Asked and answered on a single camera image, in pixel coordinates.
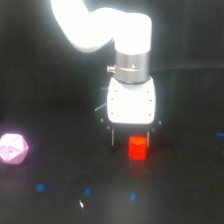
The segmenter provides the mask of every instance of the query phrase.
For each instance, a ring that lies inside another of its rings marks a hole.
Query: pink polyhedron
[[[26,157],[28,149],[22,135],[5,134],[0,139],[0,159],[3,163],[20,164]]]

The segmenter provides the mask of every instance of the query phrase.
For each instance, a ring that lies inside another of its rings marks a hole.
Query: red block
[[[133,136],[129,140],[129,157],[135,160],[143,160],[146,158],[147,138],[141,136]]]

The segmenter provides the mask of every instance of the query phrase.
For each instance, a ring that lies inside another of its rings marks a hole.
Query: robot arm
[[[155,89],[149,76],[151,19],[111,8],[89,12],[82,0],[51,0],[53,13],[71,44],[84,53],[115,42],[116,65],[107,96],[112,123],[150,124],[155,115]]]

